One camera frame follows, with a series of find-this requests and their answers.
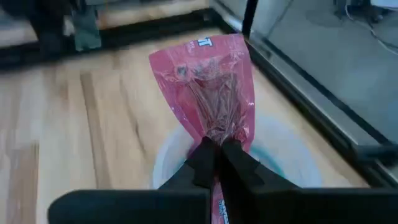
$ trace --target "crumpled plastic bag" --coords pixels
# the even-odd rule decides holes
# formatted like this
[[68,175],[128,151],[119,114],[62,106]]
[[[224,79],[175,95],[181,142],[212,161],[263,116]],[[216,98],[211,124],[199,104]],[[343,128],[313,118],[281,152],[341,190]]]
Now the crumpled plastic bag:
[[[199,145],[208,136],[221,145],[240,140],[247,152],[254,138],[254,88],[249,51],[239,34],[216,35],[169,47],[149,56],[162,93],[182,126]],[[212,223],[228,223],[215,177]]]

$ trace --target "wooden floor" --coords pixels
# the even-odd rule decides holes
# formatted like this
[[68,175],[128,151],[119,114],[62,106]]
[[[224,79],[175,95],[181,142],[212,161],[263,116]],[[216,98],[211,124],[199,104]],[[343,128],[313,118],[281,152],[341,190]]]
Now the wooden floor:
[[[120,23],[206,3],[172,5],[179,9],[169,4],[124,11],[130,21]],[[118,16],[103,19],[102,26],[124,21]],[[148,55],[219,33],[203,30],[0,74],[0,223],[46,223],[50,203],[74,189],[150,188],[157,151],[178,121],[157,86]],[[254,87],[257,109],[303,139],[325,186],[366,186],[255,67]]]

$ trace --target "white bucket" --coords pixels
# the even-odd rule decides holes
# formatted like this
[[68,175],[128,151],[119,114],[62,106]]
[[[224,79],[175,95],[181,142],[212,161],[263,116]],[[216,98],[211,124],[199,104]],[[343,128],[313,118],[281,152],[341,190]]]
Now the white bucket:
[[[304,142],[276,119],[257,114],[250,155],[300,187],[322,187],[318,167]],[[169,136],[156,158],[153,188],[158,189],[178,171],[192,144],[181,125]]]

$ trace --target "red plastic bag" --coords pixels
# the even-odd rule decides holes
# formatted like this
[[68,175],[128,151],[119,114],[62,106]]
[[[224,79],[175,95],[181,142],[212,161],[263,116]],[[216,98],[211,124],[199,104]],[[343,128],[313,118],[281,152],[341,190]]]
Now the red plastic bag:
[[[196,145],[204,136],[220,145],[235,138],[249,150],[254,137],[254,88],[243,36],[193,40],[151,54],[149,60],[167,103]],[[224,223],[218,181],[213,192],[213,223]]]

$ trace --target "black metal frame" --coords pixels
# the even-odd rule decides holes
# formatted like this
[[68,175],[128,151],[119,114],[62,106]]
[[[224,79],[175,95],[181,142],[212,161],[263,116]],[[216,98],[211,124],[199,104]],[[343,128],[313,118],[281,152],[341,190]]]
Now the black metal frame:
[[[268,78],[311,122],[340,155],[363,177],[375,187],[397,187],[392,180],[375,162],[360,162],[353,152],[350,140],[322,112],[309,102],[282,74],[252,45],[249,40],[251,25],[256,11],[257,1],[248,1],[245,18],[243,20],[243,34],[247,37],[246,44],[251,54],[252,62],[262,74]],[[64,40],[64,50],[58,55],[46,55],[40,52],[40,44],[32,42],[0,49],[0,71],[13,70],[37,63],[54,62],[65,57],[75,57],[102,50],[116,50],[126,45],[137,44],[148,40],[163,39],[165,37],[192,32],[200,29],[219,28],[225,34],[235,33],[229,24],[212,8],[200,9],[188,14],[171,16],[152,21],[138,22],[126,26],[119,26],[99,32],[102,38],[102,48],[84,52],[75,50],[73,36]]]

